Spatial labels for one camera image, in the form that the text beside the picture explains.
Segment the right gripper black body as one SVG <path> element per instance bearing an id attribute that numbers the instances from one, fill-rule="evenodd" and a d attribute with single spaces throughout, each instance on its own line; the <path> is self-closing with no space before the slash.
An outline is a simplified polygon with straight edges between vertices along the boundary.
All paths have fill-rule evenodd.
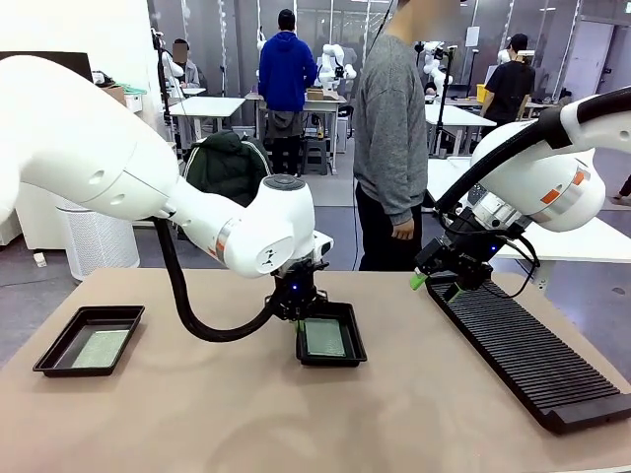
<path id="1" fill-rule="evenodd" d="M 455 274 L 458 286 L 468 291 L 477 290 L 490 280 L 489 261 L 509 241 L 524 233 L 517 223 L 506 229 L 486 229 L 471 211 L 459 215 L 440 212 L 438 221 L 444 234 L 439 238 L 441 247 L 435 257 L 437 271 Z"/>

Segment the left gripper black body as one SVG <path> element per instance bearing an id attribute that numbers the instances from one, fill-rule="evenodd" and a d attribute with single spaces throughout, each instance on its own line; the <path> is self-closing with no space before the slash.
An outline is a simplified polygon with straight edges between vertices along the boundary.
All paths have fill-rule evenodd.
<path id="1" fill-rule="evenodd" d="M 272 307 L 272 314 L 282 320 L 290 320 L 296 310 L 304 319 L 313 315 L 324 303 L 316 301 L 315 273 L 325 269 L 328 262 L 313 263 L 302 260 L 292 264 L 287 271 L 273 273 L 275 289 L 265 300 Z"/>

